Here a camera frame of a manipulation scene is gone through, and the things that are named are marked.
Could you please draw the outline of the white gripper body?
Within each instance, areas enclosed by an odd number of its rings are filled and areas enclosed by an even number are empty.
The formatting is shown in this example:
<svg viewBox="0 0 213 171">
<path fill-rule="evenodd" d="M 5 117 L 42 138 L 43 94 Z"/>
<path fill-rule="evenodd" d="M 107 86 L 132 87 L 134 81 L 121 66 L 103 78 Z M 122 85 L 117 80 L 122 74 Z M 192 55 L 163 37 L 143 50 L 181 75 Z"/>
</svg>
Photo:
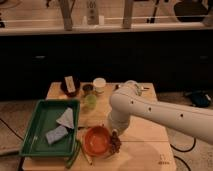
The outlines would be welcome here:
<svg viewBox="0 0 213 171">
<path fill-rule="evenodd" d="M 108 115 L 108 127 L 110 130 L 115 130 L 119 135 L 129 127 L 130 116 L 122 115 L 117 112 L 110 112 Z"/>
</svg>

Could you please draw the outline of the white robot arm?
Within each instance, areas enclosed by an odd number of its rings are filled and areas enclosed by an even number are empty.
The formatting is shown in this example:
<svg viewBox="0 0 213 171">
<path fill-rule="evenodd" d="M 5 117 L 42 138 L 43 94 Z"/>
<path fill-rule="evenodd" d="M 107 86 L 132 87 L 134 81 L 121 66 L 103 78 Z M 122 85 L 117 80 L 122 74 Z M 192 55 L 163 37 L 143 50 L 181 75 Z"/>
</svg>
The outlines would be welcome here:
<svg viewBox="0 0 213 171">
<path fill-rule="evenodd" d="M 108 124 L 122 134 L 130 117 L 143 118 L 213 145 L 213 110 L 151 101 L 141 96 L 139 83 L 128 80 L 109 97 Z"/>
</svg>

